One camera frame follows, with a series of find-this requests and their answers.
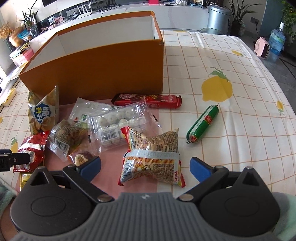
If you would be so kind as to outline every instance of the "lemon print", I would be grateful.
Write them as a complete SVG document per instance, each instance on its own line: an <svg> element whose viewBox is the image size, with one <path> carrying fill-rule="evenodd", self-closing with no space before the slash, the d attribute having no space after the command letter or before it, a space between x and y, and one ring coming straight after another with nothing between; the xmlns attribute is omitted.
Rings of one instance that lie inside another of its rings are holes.
<svg viewBox="0 0 296 241"><path fill-rule="evenodd" d="M233 94L230 80L218 69L210 74L216 76L211 77L202 83L202 100L223 102L229 99Z"/></svg>
<svg viewBox="0 0 296 241"><path fill-rule="evenodd" d="M236 54L236 55L238 55L238 56L244 56L242 53L237 52L237 51L235 51L235 50L231 50L231 52L234 53L234 54Z"/></svg>
<svg viewBox="0 0 296 241"><path fill-rule="evenodd" d="M12 151L12 153L16 153L18 150L18 142L17 139L15 137L13 137L10 145L10 150Z"/></svg>
<svg viewBox="0 0 296 241"><path fill-rule="evenodd" d="M284 106L283 103L280 102L279 100L276 102L276 106L278 107L278 111L283 114L284 113Z"/></svg>

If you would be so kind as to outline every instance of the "metal screw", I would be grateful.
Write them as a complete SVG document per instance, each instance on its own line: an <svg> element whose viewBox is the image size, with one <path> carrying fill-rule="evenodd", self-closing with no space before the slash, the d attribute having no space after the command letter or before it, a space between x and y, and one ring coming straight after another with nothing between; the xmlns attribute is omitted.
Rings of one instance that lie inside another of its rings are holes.
<svg viewBox="0 0 296 241"><path fill-rule="evenodd" d="M100 202L109 202L112 200L112 197L109 196L108 194L101 194L100 196L98 196L98 201Z"/></svg>
<svg viewBox="0 0 296 241"><path fill-rule="evenodd" d="M193 198L194 198L194 197L193 197L191 194L189 194L189 193L184 193L184 194L182 194L182 195L179 197L179 199L180 199L181 201L183 201L183 202L189 202L189 201L191 201Z"/></svg>

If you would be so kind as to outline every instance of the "red wrapper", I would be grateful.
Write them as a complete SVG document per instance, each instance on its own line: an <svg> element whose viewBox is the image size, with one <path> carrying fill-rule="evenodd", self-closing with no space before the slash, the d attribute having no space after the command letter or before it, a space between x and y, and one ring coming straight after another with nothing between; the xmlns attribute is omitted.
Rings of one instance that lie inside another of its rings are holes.
<svg viewBox="0 0 296 241"><path fill-rule="evenodd" d="M150 108L169 108L176 109L182 104L181 95L139 95L139 94L117 94L111 100L113 105L125 106L136 103L142 99L146 100Z"/></svg>
<svg viewBox="0 0 296 241"><path fill-rule="evenodd" d="M18 149L18 153L29 153L29 164L13 166L13 172L33 172L44 160L45 144L49 131L27 137Z"/></svg>

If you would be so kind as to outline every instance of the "green plant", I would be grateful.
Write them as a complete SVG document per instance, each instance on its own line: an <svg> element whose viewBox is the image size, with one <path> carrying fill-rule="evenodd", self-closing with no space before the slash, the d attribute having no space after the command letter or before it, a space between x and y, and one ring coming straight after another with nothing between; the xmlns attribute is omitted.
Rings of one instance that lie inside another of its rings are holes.
<svg viewBox="0 0 296 241"><path fill-rule="evenodd" d="M27 13L22 12L24 19L23 20L18 20L18 22L24 22L25 24L27 24L30 28L32 28L34 26L34 20L36 19L36 15L38 13L37 12L32 12L32 8L35 5L35 3L37 2L37 0L33 3L31 8L29 9L29 14L27 15Z"/></svg>
<svg viewBox="0 0 296 241"><path fill-rule="evenodd" d="M295 39L296 31L293 31L292 27L296 24L296 9L286 1L281 1L284 5L283 11L283 23L285 24L284 33L292 37L292 42Z"/></svg>
<svg viewBox="0 0 296 241"><path fill-rule="evenodd" d="M233 20L237 23L240 23L242 21L242 18L247 14L247 13L255 13L255 11L247 10L251 6L255 5L262 5L262 3L255 3L255 4L246 4L244 5L244 1L242 0L242 4L239 5L239 1L237 0L237 5L235 7L233 0L230 1L228 0L231 9L229 9L232 13Z"/></svg>

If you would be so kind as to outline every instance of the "silver trash can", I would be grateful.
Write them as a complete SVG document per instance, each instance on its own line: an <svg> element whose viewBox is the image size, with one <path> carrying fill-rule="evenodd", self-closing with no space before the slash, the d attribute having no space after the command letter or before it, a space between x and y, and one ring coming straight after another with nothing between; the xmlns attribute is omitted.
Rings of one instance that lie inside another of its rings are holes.
<svg viewBox="0 0 296 241"><path fill-rule="evenodd" d="M231 12L229 9L212 5L209 11L207 27L219 30L223 34L227 34L230 16Z"/></svg>

